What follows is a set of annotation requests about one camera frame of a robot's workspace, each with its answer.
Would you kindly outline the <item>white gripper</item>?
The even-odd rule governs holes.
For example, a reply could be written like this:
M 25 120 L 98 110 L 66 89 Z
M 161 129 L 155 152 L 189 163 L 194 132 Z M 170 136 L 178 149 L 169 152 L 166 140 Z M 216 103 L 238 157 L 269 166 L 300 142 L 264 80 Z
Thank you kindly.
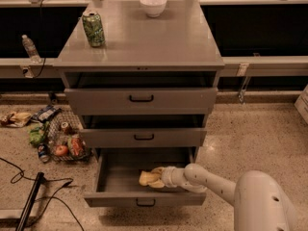
M 161 189 L 164 186 L 168 188 L 182 187 L 187 179 L 184 169 L 178 167 L 155 167 L 151 173 L 162 174 L 161 180 L 149 183 L 148 186 L 154 189 Z

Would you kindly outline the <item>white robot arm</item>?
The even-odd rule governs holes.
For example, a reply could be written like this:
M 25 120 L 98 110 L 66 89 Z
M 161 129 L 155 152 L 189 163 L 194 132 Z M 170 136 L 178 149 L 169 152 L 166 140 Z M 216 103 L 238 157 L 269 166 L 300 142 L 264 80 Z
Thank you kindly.
M 248 171 L 234 183 L 198 164 L 156 167 L 141 173 L 140 184 L 151 188 L 181 187 L 193 193 L 209 189 L 234 208 L 235 231 L 295 229 L 295 206 L 280 185 L 262 171 Z

